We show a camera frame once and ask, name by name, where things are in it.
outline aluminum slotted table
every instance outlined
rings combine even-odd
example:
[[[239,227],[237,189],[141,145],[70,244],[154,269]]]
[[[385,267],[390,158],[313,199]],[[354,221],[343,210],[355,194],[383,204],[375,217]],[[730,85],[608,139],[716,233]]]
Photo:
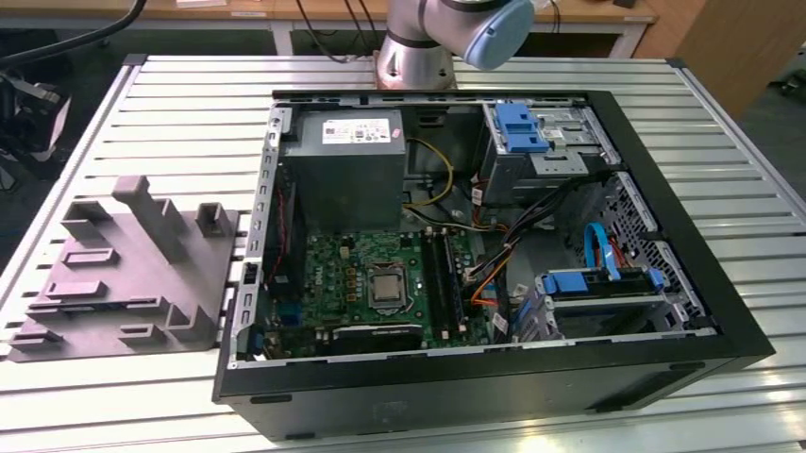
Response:
[[[250,225],[273,90],[371,89],[369,61],[319,57],[131,60],[0,278],[0,358],[44,285],[76,197],[147,175],[179,210],[218,201]],[[806,205],[685,68],[664,60],[457,63],[462,89],[609,90],[625,109],[777,354],[642,411],[313,441],[345,451],[802,451],[806,440]],[[243,256],[238,238],[235,255]],[[233,263],[230,281],[241,276]],[[16,364],[0,361],[0,451],[246,451],[278,446],[211,402],[218,350]]]

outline table leg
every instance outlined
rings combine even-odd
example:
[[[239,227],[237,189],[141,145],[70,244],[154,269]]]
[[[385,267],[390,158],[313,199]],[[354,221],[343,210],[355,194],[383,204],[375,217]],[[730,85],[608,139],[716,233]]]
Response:
[[[278,55],[294,55],[294,43],[291,42],[291,30],[294,25],[291,21],[273,21],[273,36],[275,37],[275,47]]]
[[[612,59],[630,59],[633,53],[638,47],[644,31],[646,30],[646,24],[626,24],[624,32],[618,35],[616,40],[614,48],[610,51],[609,58]]]

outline open computer tower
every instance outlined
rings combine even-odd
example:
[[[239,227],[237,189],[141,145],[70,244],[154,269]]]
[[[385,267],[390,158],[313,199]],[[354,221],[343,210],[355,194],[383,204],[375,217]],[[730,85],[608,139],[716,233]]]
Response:
[[[774,351],[608,92],[275,92],[214,401],[270,439],[641,408]]]

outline green motherboard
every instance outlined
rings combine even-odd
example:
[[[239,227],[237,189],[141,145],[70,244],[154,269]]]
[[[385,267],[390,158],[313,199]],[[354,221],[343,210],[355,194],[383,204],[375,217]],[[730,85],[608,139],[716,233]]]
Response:
[[[474,264],[465,231],[450,244],[461,271]],[[421,348],[487,344],[483,313],[466,319],[459,334],[434,332],[419,232],[311,235],[306,254],[299,325],[281,333],[291,357],[318,356],[313,336],[343,326],[419,325]]]

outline motherboard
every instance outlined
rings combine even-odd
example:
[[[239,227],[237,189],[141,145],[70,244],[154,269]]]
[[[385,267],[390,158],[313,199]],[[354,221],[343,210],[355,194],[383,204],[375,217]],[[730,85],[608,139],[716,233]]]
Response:
[[[373,352],[367,338],[379,337],[414,349],[487,344],[483,313],[467,315],[461,297],[449,301],[441,294],[457,291],[451,294],[459,296],[459,289],[443,287],[473,265],[465,231],[309,236],[302,302],[282,302],[275,308],[282,355],[329,355],[330,344],[338,348],[346,343],[347,351],[330,353]],[[346,341],[350,336],[354,343]],[[337,337],[342,341],[331,342]]]

